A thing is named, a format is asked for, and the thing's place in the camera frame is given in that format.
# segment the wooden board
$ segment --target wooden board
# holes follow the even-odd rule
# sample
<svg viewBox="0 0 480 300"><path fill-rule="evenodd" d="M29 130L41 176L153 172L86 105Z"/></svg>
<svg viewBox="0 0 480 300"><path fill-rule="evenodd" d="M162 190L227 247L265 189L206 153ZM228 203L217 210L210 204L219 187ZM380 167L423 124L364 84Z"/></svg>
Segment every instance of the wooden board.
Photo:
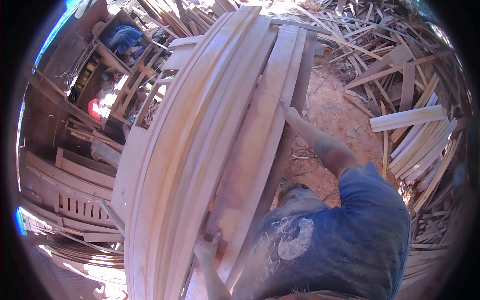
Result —
<svg viewBox="0 0 480 300"><path fill-rule="evenodd" d="M112 243L121 243L122 234L120 233L92 233L84 232L83 233L84 241L90 243L102 243L102 242L112 242Z"/></svg>
<svg viewBox="0 0 480 300"><path fill-rule="evenodd" d="M186 45L196 45L202 41L204 36L192 36L174 39L168 46L169 51L174 51L177 47Z"/></svg>
<svg viewBox="0 0 480 300"><path fill-rule="evenodd" d="M443 52L443 53L440 53L440 54L437 54L437 55L431 55L431 56L427 56L425 58L421 58L421 59L418 59L418 60L413 60L410 62L410 64L412 65L418 65L418 64L421 64L421 63L424 63L424 62L428 62L428 61L431 61L431 60L435 60L439 57L443 57L443 56L447 56L447 55L450 55L451 52ZM400 66L395 66L391 69L387 69L385 71L382 71L382 72L379 72L377 74L374 74L374 75L370 75L366 78L363 78L361 80L358 80L358 81L354 81L354 82L351 82L349 84L347 84L345 86L346 89L351 89L355 86L359 86L360 84L364 84L364 83L367 83L369 81L372 81L374 79L378 79L378 78L381 78L381 77L384 77L384 76L387 76L389 74L392 74L392 73L395 73L395 72L399 72L399 71L402 71L403 70L403 65L400 65Z"/></svg>
<svg viewBox="0 0 480 300"><path fill-rule="evenodd" d="M415 110L403 111L388 116L370 119L370 125L373 132L392 130L441 120L445 117L444 108L441 105L435 105L428 108L419 108Z"/></svg>
<svg viewBox="0 0 480 300"><path fill-rule="evenodd" d="M190 57L192 57L195 46L196 44L189 44L176 47L173 54L163 65L162 70L180 70L185 67Z"/></svg>
<svg viewBox="0 0 480 300"><path fill-rule="evenodd" d="M428 86L426 87L425 91L423 92L422 96L418 100L418 102L415 104L413 109L418 109L418 108L423 108L426 106L428 103L428 100L432 97L433 91L437 87L437 84L439 82L439 78L436 74L433 75L432 80L429 82ZM390 138L392 139L392 142L396 143L402 135L407 131L408 127L404 128L399 128L395 130Z"/></svg>
<svg viewBox="0 0 480 300"><path fill-rule="evenodd" d="M413 92L415 89L415 66L408 62L403 63L403 83L402 97L400 100L399 111L407 111L412 109Z"/></svg>
<svg viewBox="0 0 480 300"><path fill-rule="evenodd" d="M140 172L140 164L143 157L139 153L145 149L147 139L147 130L132 126L120 158L119 169L112 192L111 208L124 223L127 222L129 212L132 210L134 191L137 184L137 181L132 180L132 178L136 178Z"/></svg>
<svg viewBox="0 0 480 300"><path fill-rule="evenodd" d="M224 226L225 231L222 230L228 240L227 250L218 269L223 281L228 279L241 250L272 166L284 124L279 100L283 98L290 104L305 38L305 29L284 25L280 30L218 188L218 198L228 198L230 203L243 203L236 215L226 214L219 218L220 224L229 222L233 225Z"/></svg>
<svg viewBox="0 0 480 300"><path fill-rule="evenodd" d="M58 148L55 166L75 177L83 179L92 184L113 190L115 177L105 175L95 170L76 164L66 158L63 158L63 149Z"/></svg>
<svg viewBox="0 0 480 300"><path fill-rule="evenodd" d="M435 189L436 185L440 182L442 179L447 167L450 165L450 162L453 159L453 156L455 154L456 148L458 146L458 143L460 142L462 138L462 132L460 133L459 137L453 141L450 149L447 149L447 154L444 157L442 164L440 165L440 168L438 169L437 173L435 174L435 177L432 180L432 183L430 186L425 190L422 195L418 198L417 202L415 203L413 210L415 212L418 212L423 204L427 201L427 199L430 197L431 193L433 192L433 189Z"/></svg>
<svg viewBox="0 0 480 300"><path fill-rule="evenodd" d="M271 51L274 43L274 39L276 37L276 32L277 28L271 27L268 29L267 33L265 33L266 27L261 24L254 24L253 26L257 27L260 26L259 29L256 29L255 31L249 32L247 36L245 37L246 40L251 40L252 43L242 43L238 49L238 53L243 53L242 55L235 55L234 56L234 61L232 61L232 66L231 70L228 70L229 76L231 77L232 75L235 74L235 77L238 76L238 78L243 78L236 84L234 84L231 88L226 90L226 94L223 94L222 96L219 94L217 96L224 98L224 99L229 99L229 101L233 101L233 107L230 109L229 116L227 117L228 123L225 124L224 129L221 132L221 144L223 144L223 151L225 151L226 148L224 148L227 144L231 144L230 148L233 147L234 141L232 141L231 136L232 135L238 135L238 130L240 129L240 125L238 124L239 118L243 116L243 113L245 112L246 106L251 100L251 95L252 92L248 91L248 86L256 85L258 82L258 77L260 76L260 73L263 71L264 66L266 64L266 61L268 59L268 53ZM257 39L257 37L260 35L265 35L265 38L262 39ZM211 163L211 167L215 167L215 164L217 163ZM208 220L208 224L213 222L216 224L216 222L211 218ZM225 243L223 241L220 242L220 253L223 253L225 251ZM202 271L199 267L198 260L194 260L193 263L193 270L192 270L192 276L190 280L190 284L188 286L188 290L186 290L186 299L191 299L192 296L195 296L194 298L196 300L199 299L206 299L206 290L205 290L205 285L203 282L203 276L202 276Z"/></svg>

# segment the person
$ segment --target person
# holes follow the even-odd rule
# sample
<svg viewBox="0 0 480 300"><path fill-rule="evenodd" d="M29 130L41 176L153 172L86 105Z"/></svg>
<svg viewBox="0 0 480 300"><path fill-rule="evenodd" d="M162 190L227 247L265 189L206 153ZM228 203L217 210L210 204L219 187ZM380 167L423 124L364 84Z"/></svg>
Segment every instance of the person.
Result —
<svg viewBox="0 0 480 300"><path fill-rule="evenodd" d="M283 188L259 225L231 295L215 269L221 233L201 235L194 252L209 300L394 299L408 256L410 216L398 192L362 167L339 140L281 100L285 120L338 178L341 206L330 208L306 185Z"/></svg>

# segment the cloth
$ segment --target cloth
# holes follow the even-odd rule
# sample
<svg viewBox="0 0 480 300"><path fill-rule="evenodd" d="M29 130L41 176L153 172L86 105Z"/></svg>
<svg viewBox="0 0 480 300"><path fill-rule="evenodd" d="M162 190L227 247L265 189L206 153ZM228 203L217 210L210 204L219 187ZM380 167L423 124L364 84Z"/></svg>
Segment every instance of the cloth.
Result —
<svg viewBox="0 0 480 300"><path fill-rule="evenodd" d="M262 300L331 290L394 299L408 255L410 216L373 163L348 168L330 208L305 188L293 189L260 223L233 300Z"/></svg>
<svg viewBox="0 0 480 300"><path fill-rule="evenodd" d="M116 30L117 32L106 40L105 46L113 52L117 49L120 54L125 53L128 48L137 45L138 40L142 37L142 32L133 28L130 23L117 26Z"/></svg>
<svg viewBox="0 0 480 300"><path fill-rule="evenodd" d="M99 105L98 105L98 99L95 98L88 102L88 114L94 118L95 120L100 122L100 116L98 115L98 112L100 111Z"/></svg>

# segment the t-shirt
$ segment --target t-shirt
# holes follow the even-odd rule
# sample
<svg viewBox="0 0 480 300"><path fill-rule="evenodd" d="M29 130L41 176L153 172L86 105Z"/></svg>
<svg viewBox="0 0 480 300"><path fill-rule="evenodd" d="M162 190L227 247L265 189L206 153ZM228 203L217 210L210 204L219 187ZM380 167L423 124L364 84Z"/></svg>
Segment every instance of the t-shirt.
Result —
<svg viewBox="0 0 480 300"><path fill-rule="evenodd" d="M233 300L262 300L331 290L371 300L394 299L408 255L410 216L373 163L348 168L342 205L326 208L301 189L262 220Z"/></svg>

